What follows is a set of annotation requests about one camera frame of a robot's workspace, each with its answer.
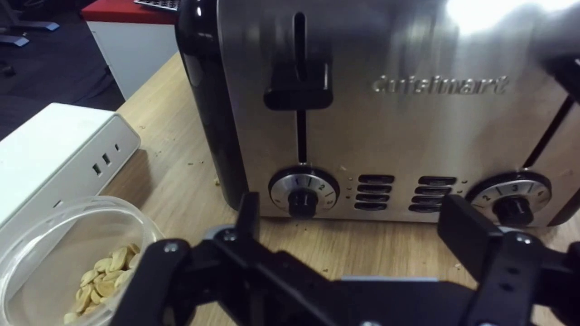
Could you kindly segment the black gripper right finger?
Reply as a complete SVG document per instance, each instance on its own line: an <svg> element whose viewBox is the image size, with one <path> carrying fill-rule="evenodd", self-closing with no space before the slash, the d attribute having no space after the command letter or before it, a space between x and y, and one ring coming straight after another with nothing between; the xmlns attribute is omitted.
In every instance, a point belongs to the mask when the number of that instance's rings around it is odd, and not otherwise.
<svg viewBox="0 0 580 326"><path fill-rule="evenodd" d="M530 326L545 306L580 326L580 243L547 248L525 232L503 232L458 196L441 199L436 234L476 281L461 326Z"/></svg>

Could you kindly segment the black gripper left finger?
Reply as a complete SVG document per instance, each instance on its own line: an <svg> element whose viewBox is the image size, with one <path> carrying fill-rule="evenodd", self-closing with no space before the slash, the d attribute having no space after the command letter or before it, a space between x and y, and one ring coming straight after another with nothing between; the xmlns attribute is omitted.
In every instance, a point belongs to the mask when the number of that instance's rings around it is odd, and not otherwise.
<svg viewBox="0 0 580 326"><path fill-rule="evenodd" d="M264 248L257 217L258 196L248 192L235 223L199 244L148 244L110 326L188 326L208 302L238 326L327 326L313 293L322 277L293 255Z"/></svg>

